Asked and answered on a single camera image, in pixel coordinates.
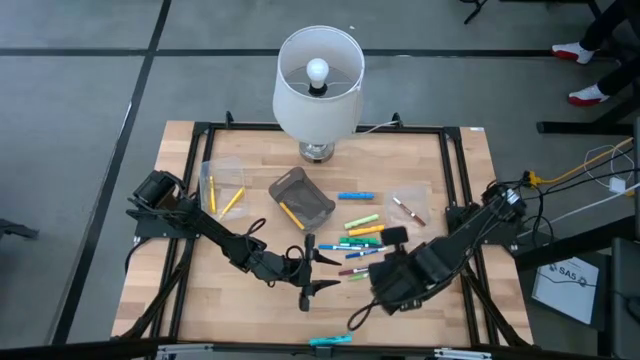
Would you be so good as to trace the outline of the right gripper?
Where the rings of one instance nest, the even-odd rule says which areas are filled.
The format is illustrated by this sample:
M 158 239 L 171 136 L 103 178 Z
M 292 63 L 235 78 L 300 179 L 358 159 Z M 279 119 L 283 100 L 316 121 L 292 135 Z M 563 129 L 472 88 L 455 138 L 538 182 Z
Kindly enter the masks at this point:
M 441 258 L 427 243 L 411 252 L 394 244 L 383 261 L 369 266 L 374 302 L 388 315 L 421 308 L 441 291 L 440 275 Z

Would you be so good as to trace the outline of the black slanted metal bar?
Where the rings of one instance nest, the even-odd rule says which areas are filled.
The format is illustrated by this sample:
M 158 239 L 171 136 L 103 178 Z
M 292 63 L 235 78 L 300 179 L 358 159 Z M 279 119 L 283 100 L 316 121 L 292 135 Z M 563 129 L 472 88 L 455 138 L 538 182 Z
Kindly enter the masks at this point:
M 613 240 L 640 240 L 640 220 L 629 216 L 580 234 L 554 241 L 514 257 L 519 270 L 530 270 L 610 247 Z

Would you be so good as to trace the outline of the grey translucent plastic bin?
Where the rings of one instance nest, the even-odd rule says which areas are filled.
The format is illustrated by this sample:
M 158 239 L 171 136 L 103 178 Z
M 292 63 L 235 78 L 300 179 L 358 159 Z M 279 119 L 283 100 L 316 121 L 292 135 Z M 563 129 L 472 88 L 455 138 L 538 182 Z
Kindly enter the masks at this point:
M 304 224 L 305 233 L 313 233 L 321 227 L 335 210 L 330 200 L 307 176 L 302 167 L 294 167 L 269 186 L 273 200 L 285 202 Z

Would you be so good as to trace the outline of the person's leg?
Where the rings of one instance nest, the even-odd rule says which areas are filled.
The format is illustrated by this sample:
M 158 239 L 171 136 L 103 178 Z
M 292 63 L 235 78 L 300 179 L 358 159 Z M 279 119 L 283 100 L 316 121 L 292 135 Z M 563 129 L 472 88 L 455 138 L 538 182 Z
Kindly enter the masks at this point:
M 609 73 L 597 83 L 600 92 L 607 96 L 617 94 L 640 76 L 640 55 L 624 62 L 619 68 Z
M 588 51 L 596 51 L 604 40 L 622 22 L 628 21 L 634 33 L 640 38 L 640 0 L 614 0 L 587 28 L 579 41 Z

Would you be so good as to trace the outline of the white printed paper sheet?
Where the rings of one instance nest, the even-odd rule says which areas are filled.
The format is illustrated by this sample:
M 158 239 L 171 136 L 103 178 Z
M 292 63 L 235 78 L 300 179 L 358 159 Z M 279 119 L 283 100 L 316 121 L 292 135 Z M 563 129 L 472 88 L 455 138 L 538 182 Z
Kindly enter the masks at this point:
M 592 323 L 599 269 L 577 257 L 537 268 L 532 298 L 583 324 Z

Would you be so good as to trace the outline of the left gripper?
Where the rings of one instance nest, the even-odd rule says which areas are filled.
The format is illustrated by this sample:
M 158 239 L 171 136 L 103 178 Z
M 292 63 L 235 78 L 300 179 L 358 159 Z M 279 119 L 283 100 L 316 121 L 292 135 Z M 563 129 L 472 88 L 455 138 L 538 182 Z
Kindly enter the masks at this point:
M 302 312 L 310 309 L 310 296 L 317 292 L 340 284 L 340 280 L 311 280 L 312 260 L 318 263 L 341 266 L 341 263 L 323 256 L 318 249 L 314 249 L 315 236 L 305 236 L 304 248 L 297 245 L 290 249 L 301 251 L 299 258 L 289 258 L 286 255 L 277 255 L 270 251 L 254 251 L 251 253 L 248 265 L 254 276 L 267 283 L 277 281 L 287 282 L 301 289 L 298 307 Z

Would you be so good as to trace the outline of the silver metal bracket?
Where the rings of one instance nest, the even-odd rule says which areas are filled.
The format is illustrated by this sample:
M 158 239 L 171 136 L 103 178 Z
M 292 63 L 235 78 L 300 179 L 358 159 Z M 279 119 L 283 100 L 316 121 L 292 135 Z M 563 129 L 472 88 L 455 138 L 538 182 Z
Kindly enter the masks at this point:
M 207 343 L 161 345 L 154 360 L 176 360 L 179 355 L 211 353 L 214 346 Z
M 434 358 L 436 360 L 493 360 L 491 353 L 452 348 L 435 349 Z

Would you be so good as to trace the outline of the black crossbar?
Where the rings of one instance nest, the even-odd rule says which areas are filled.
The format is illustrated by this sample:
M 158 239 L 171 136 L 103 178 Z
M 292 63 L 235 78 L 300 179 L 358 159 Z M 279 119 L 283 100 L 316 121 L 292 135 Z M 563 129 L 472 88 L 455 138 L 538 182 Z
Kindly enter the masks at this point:
M 169 338 L 117 339 L 104 342 L 58 344 L 14 349 L 0 349 L 0 360 L 122 360 L 156 355 L 161 345 L 178 344 Z M 309 345 L 260 343 L 207 343 L 212 352 L 285 353 L 330 358 L 338 355 L 424 356 L 434 358 L 437 347 L 389 347 L 335 345 L 312 347 Z M 507 347 L 479 344 L 468 348 L 492 354 L 493 360 L 626 360 L 603 356 L 587 356 L 542 350 L 536 347 Z

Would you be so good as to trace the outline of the clear plastic bin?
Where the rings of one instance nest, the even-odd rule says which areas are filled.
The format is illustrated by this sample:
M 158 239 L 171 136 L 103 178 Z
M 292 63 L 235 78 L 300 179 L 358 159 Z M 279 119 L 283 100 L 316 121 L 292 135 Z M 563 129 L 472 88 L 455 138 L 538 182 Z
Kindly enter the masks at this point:
M 420 226 L 399 206 L 392 197 L 397 197 L 408 208 L 415 212 L 426 222 L 426 227 Z M 408 185 L 396 187 L 385 193 L 385 218 L 389 227 L 404 226 L 411 238 L 425 237 L 430 225 L 430 207 L 428 201 L 428 189 L 425 185 Z
M 214 177 L 215 181 L 216 214 L 212 214 L 209 210 L 208 178 L 210 175 Z M 220 218 L 222 210 L 241 187 L 245 188 L 245 194 L 242 199 L 237 202 L 223 218 Z M 207 215 L 219 222 L 244 217 L 248 214 L 247 193 L 244 165 L 238 157 L 220 157 L 205 161 L 201 164 L 199 174 L 199 200 L 201 210 Z

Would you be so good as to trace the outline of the dark furniture foot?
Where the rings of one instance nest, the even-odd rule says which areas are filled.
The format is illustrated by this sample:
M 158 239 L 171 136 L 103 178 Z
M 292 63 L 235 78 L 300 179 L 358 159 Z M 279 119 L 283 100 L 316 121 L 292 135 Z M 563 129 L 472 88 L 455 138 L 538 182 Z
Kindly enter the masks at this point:
M 0 240 L 4 235 L 16 235 L 25 239 L 36 239 L 39 231 L 25 225 L 0 218 Z

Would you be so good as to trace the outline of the black furniture foot bar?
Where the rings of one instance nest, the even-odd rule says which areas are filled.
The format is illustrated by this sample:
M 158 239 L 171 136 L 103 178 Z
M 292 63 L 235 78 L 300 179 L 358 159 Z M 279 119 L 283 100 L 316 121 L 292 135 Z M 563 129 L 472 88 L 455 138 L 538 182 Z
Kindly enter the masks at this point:
M 631 136 L 633 126 L 630 124 L 575 123 L 575 122 L 537 122 L 536 130 L 540 134 L 562 135 L 626 135 Z

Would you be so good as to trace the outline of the teal highlighter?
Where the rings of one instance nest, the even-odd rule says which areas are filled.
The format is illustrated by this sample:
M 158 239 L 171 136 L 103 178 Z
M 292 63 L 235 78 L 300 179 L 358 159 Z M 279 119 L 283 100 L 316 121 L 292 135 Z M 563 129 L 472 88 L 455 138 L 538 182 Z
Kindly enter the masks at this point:
M 309 340 L 309 345 L 312 347 L 323 347 L 323 346 L 332 346 L 337 344 L 351 343 L 353 338 L 352 333 L 347 333 L 344 335 L 332 336 L 332 337 L 318 337 L 311 338 Z

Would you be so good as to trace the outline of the white light bulb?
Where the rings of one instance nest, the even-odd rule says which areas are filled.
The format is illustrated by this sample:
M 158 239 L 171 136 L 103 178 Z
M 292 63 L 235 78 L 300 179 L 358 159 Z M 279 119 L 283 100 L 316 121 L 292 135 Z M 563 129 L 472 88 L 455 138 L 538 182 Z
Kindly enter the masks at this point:
M 326 85 L 329 74 L 328 63 L 321 58 L 311 59 L 306 65 L 306 73 L 310 80 L 310 87 L 313 91 L 320 91 Z

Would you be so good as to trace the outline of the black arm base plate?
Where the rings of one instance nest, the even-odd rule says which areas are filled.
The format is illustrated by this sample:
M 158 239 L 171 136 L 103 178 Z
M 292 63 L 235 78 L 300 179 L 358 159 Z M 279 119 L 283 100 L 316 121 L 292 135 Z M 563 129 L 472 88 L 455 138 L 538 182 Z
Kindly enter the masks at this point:
M 155 206 L 145 205 L 139 199 L 129 198 L 135 209 L 127 214 L 137 221 L 135 235 L 144 238 L 198 238 L 200 233 L 186 223 L 193 215 L 195 205 L 190 200 L 177 200 L 173 197 L 161 201 Z
M 472 203 L 465 207 L 451 206 L 445 209 L 445 219 L 449 233 L 457 230 L 466 220 L 470 219 L 481 206 Z M 509 247 L 509 243 L 516 236 L 516 223 L 500 222 L 489 232 L 483 242 L 488 245 L 500 245 Z

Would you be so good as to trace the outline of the person's red white shoe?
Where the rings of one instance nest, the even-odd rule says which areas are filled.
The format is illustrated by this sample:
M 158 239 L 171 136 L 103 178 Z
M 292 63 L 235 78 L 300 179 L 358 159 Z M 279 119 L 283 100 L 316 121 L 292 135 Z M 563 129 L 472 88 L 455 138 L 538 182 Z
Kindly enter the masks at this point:
M 551 47 L 551 53 L 557 58 L 575 61 L 580 65 L 588 64 L 595 54 L 592 50 L 584 49 L 579 42 L 555 44 Z
M 583 88 L 568 95 L 568 102 L 579 107 L 593 106 L 605 102 L 609 95 L 604 94 L 597 84 Z

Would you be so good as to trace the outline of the white shade table lamp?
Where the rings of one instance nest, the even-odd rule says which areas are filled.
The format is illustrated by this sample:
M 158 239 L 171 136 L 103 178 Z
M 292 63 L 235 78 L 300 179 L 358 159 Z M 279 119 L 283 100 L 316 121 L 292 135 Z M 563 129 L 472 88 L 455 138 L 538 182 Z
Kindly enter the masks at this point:
M 330 69 L 326 85 L 313 91 L 307 63 L 324 59 Z M 282 44 L 276 63 L 272 109 L 275 119 L 299 144 L 310 163 L 323 163 L 335 144 L 355 133 L 363 108 L 365 58 L 348 33 L 325 25 L 300 29 Z

